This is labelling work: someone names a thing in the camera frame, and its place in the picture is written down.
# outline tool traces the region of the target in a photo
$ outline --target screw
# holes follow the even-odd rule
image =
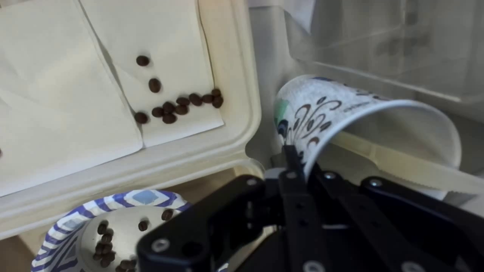
[[[425,269],[419,263],[404,261],[402,272],[425,272]]]
[[[257,180],[248,180],[247,184],[248,184],[248,186],[256,186],[256,184],[257,184]]]
[[[306,261],[304,266],[303,266],[304,272],[324,272],[324,266],[319,263],[319,261]]]
[[[334,180],[336,175],[334,175],[334,172],[325,172],[325,174],[324,174],[324,178],[327,178],[327,180]]]
[[[298,178],[298,174],[295,170],[286,172],[286,178],[295,180],[295,178]]]
[[[380,180],[371,180],[369,184],[374,187],[380,187],[383,183]]]
[[[163,251],[166,251],[168,248],[169,248],[169,240],[166,240],[166,238],[157,238],[157,240],[154,240],[153,245],[151,245],[151,249],[153,249],[154,252],[163,252]]]

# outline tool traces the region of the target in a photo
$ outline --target white container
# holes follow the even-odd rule
[[[224,169],[262,175],[245,145],[260,122],[260,101],[245,0],[198,0],[215,86],[224,90],[224,127],[142,149],[92,169],[0,198],[0,238],[53,223],[89,199],[168,187]]]

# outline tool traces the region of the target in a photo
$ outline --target blue patterned paper plate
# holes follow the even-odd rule
[[[133,207],[172,208],[179,213],[188,208],[188,202],[177,193],[151,189],[89,201],[70,211],[47,231],[32,261],[32,272],[80,272],[83,264],[77,243],[83,226],[97,216]]]

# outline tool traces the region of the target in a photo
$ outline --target paper cup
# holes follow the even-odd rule
[[[32,261],[32,272],[115,272],[121,260],[135,257],[141,235],[163,223],[162,211],[172,208],[174,214],[188,208],[180,195],[166,190],[133,190],[89,201],[59,219]],[[151,219],[150,229],[138,229],[139,219]],[[113,251],[117,260],[107,267],[92,258],[101,238],[98,220],[110,217],[109,228],[115,229]]]
[[[322,77],[301,75],[287,81],[277,95],[275,122],[281,140],[295,145],[306,177],[342,130],[451,167],[458,167],[461,160],[458,131],[440,110],[411,99],[387,99]],[[443,198],[445,192],[430,195]]]

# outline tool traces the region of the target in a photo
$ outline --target paper plate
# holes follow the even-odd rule
[[[135,258],[135,245],[148,229],[163,223],[163,210],[174,214],[188,208],[188,202],[177,193],[166,190],[132,190],[89,201],[59,219],[32,261],[32,272],[97,272],[115,270],[121,260]],[[150,219],[145,231],[136,229],[141,219]],[[103,267],[92,258],[101,235],[97,232],[100,220],[112,222],[112,242],[117,260]]]

